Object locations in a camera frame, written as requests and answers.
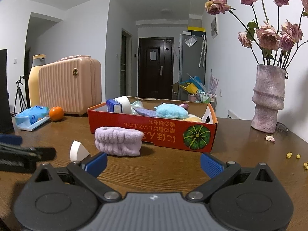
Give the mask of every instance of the suitcase lock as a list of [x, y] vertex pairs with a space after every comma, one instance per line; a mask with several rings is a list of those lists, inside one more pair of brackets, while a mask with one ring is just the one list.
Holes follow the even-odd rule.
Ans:
[[73, 69], [73, 76], [77, 76], [78, 75], [78, 69]]

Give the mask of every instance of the orange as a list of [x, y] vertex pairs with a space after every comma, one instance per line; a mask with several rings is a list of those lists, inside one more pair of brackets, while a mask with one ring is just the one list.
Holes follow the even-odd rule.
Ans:
[[59, 121], [63, 118], [64, 111], [61, 107], [53, 107], [49, 111], [49, 117], [53, 122]]

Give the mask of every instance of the pink suitcase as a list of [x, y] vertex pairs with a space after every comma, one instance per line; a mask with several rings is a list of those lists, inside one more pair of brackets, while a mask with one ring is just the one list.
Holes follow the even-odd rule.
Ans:
[[42, 106], [60, 106], [83, 115], [102, 102], [101, 64], [90, 56], [73, 56], [44, 65], [38, 74]]

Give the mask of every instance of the leaf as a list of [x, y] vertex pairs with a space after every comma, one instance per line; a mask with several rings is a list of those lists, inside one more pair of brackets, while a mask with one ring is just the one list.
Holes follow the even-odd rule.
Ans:
[[271, 49], [263, 49], [263, 54], [265, 58], [270, 58], [272, 55], [272, 50]]
[[246, 31], [247, 32], [247, 38], [249, 40], [253, 41], [254, 40], [254, 34], [255, 34], [256, 31], [255, 31], [254, 28], [249, 28], [248, 31]]
[[251, 21], [247, 24], [248, 28], [258, 28], [258, 25], [256, 24], [256, 22]]

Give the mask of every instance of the screw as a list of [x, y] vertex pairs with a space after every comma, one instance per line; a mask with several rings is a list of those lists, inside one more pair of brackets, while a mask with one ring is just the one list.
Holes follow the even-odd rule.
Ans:
[[203, 194], [199, 191], [192, 191], [188, 194], [188, 197], [192, 200], [200, 200], [203, 197]]
[[107, 200], [115, 200], [115, 199], [119, 198], [119, 196], [120, 196], [120, 194], [116, 191], [109, 191], [109, 192], [104, 193], [104, 197]]

